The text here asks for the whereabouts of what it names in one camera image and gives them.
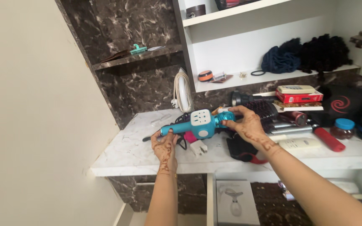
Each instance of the white box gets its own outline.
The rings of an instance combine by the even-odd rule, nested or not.
[[[219,226],[259,225],[251,183],[216,181]]]

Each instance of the plastic jar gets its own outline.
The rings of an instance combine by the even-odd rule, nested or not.
[[[337,119],[331,128],[331,135],[339,140],[350,139],[354,136],[356,124],[349,119]]]

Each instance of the white cable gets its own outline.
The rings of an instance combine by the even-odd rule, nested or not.
[[[173,98],[175,99],[175,96],[177,95],[178,105],[182,112],[192,112],[194,110],[194,101],[192,100],[191,90],[189,89],[189,87],[190,86],[188,75],[182,68],[180,68],[178,74],[175,76],[174,79]]]

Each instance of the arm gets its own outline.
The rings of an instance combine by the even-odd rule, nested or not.
[[[362,204],[269,139],[260,118],[243,106],[230,108],[243,115],[241,123],[222,121],[268,158],[270,165],[315,225],[362,225]]]
[[[152,200],[150,201],[145,226],[176,226],[178,216],[177,160],[175,144],[178,136],[172,129],[159,142],[157,131],[151,137],[152,149],[160,160],[160,167],[154,183]]]

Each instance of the hand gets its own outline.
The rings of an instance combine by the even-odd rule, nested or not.
[[[268,136],[266,136],[261,125],[261,118],[255,112],[244,106],[229,108],[236,116],[244,116],[241,123],[231,120],[223,120],[222,125],[237,131],[237,133],[247,142],[254,145],[258,150],[269,151],[277,146]]]
[[[176,173],[178,163],[175,158],[175,145],[177,144],[178,135],[174,136],[173,129],[170,129],[168,134],[164,136],[161,141],[157,141],[159,135],[160,130],[150,137],[154,154],[160,161],[158,172],[172,171],[173,173]]]

